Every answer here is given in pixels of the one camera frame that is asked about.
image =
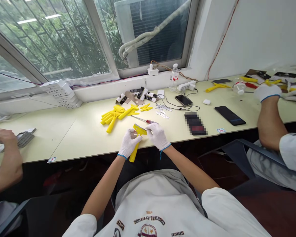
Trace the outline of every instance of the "yellow scraper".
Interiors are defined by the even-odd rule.
[[[143,129],[142,127],[138,126],[137,124],[134,124],[134,127],[133,128],[136,130],[137,136],[147,135],[147,130],[146,129]],[[138,146],[139,146],[139,143],[137,143],[137,145],[135,146],[134,151],[132,152],[132,154],[131,154],[131,156],[129,158],[129,161],[130,162],[134,162],[135,161],[135,157],[136,157],[136,154],[137,154]]]

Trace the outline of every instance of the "window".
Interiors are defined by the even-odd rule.
[[[0,73],[20,78],[22,80],[29,80],[24,77],[18,70],[16,70],[11,64],[9,64],[4,58],[0,56]],[[35,84],[16,80],[0,74],[0,93],[5,91],[21,90],[25,88],[35,87]]]
[[[185,67],[198,4],[0,0],[0,72],[37,84],[90,85],[146,73],[151,60]],[[35,86],[2,76],[7,91]]]

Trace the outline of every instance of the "desk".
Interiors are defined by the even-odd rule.
[[[10,121],[0,122],[0,128],[11,129],[16,135],[36,128],[35,137],[20,153],[25,163],[48,160],[75,121],[75,114],[75,110],[65,108],[39,110],[15,115]],[[3,153],[0,153],[0,165],[2,158]]]
[[[217,129],[223,128],[226,133],[248,130],[257,127],[260,113],[260,103],[251,93],[239,96],[230,89],[218,88],[209,93],[205,89],[212,86],[211,81],[197,83],[198,93],[190,95],[189,98],[194,105],[200,107],[197,112],[208,131],[207,136],[192,136],[185,121],[185,111],[166,112],[169,119],[162,118],[156,114],[155,103],[150,105],[153,109],[140,112],[137,117],[150,119],[158,122],[165,130],[170,142],[181,142],[210,136],[217,136]],[[165,89],[165,95],[170,103],[179,105],[174,98],[178,95]],[[211,101],[210,105],[203,104],[204,99]],[[106,133],[108,126],[100,124],[101,115],[112,110],[115,98],[83,104],[80,108],[66,110],[64,108],[53,108],[19,115],[11,121],[0,123],[0,128],[12,129],[15,134],[30,128],[37,128],[35,138],[24,148],[20,149],[24,162],[35,162],[48,160],[56,157],[55,162],[103,155],[118,152],[125,131],[133,127],[134,123],[146,127],[147,124],[133,117],[125,117],[117,120],[111,134]],[[245,125],[232,126],[214,107],[227,106],[235,114],[246,121]],[[296,122],[296,102],[280,99],[279,111],[284,123]],[[147,136],[143,136],[139,147],[149,147],[153,144]]]
[[[137,117],[159,123],[164,128],[167,139],[172,143],[217,136],[219,135],[217,132],[219,128],[224,128],[227,133],[230,133],[257,127],[261,104],[253,94],[245,93],[239,96],[232,90],[223,88],[205,93],[205,89],[212,85],[210,81],[199,82],[197,83],[198,93],[189,96],[193,104],[200,107],[198,114],[208,131],[207,136],[192,136],[190,134],[185,122],[185,111],[173,110],[172,112],[166,112],[166,115],[170,118],[165,119],[156,114],[155,103],[153,102],[150,103],[150,106],[154,107],[153,109],[140,112]],[[165,89],[165,96],[168,98],[168,101],[180,105],[174,98],[176,95],[178,94]],[[211,104],[203,104],[204,99],[211,100]],[[130,104],[131,102],[129,104],[123,104],[123,107],[127,109],[130,107]],[[136,118],[125,117],[123,120],[116,121],[111,134],[106,133],[107,126],[100,124],[101,115],[111,110],[114,105],[115,98],[88,103],[78,108],[79,115],[76,121],[52,155],[56,157],[56,162],[118,152],[126,129],[133,127],[134,123],[144,128],[147,126],[145,122]],[[246,124],[232,126],[214,110],[214,107],[223,105],[245,120]],[[296,102],[280,99],[279,110],[281,118],[285,123],[296,121]],[[153,146],[153,144],[147,136],[143,136],[139,148],[149,146]]]

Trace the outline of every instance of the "air conditioner pipe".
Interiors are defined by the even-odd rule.
[[[187,0],[184,4],[182,4],[177,10],[175,10],[170,16],[168,16],[160,25],[156,26],[153,31],[145,32],[139,35],[136,39],[123,44],[118,53],[123,62],[127,65],[125,58],[128,54],[133,51],[134,49],[142,46],[143,44],[147,43],[151,40],[156,34],[158,34],[164,27],[166,27],[174,18],[180,15],[186,8],[190,6],[191,0]]]

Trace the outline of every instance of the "water bottle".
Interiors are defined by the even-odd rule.
[[[178,70],[178,64],[173,64],[173,69],[170,75],[170,91],[175,91],[178,84],[178,78],[179,78],[179,70]]]
[[[238,78],[237,82],[233,85],[233,91],[238,95],[243,95],[246,87],[244,81],[241,78]]]

